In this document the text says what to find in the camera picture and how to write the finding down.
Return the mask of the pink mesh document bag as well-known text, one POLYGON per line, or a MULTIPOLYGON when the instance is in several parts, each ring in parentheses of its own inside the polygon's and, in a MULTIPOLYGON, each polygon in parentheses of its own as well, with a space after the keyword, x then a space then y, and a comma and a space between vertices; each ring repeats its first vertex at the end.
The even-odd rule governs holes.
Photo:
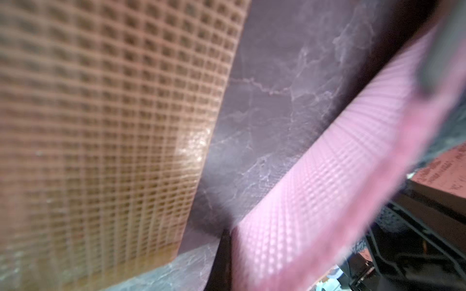
POLYGON ((466 87, 466 4, 436 11, 233 231, 232 290, 306 291, 437 137, 466 87))

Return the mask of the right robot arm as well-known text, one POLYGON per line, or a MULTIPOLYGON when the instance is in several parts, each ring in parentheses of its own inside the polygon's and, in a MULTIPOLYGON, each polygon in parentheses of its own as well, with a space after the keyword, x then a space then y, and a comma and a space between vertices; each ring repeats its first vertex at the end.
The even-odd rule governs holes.
POLYGON ((365 259, 341 265, 345 291, 463 291, 466 199, 406 181, 369 226, 365 259))

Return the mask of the yellow mesh document bag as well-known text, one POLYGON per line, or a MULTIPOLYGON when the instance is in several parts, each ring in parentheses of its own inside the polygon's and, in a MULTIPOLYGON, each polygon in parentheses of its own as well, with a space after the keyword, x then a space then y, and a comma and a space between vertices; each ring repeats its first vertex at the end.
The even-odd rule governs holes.
POLYGON ((177 257, 249 1, 1 2, 1 289, 177 257))

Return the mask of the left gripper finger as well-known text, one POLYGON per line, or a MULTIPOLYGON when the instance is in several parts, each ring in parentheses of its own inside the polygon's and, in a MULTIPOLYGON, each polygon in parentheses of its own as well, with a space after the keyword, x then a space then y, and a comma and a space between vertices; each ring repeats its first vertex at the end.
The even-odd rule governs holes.
POLYGON ((228 229, 222 232, 211 273, 204 291, 231 291, 232 237, 228 229))

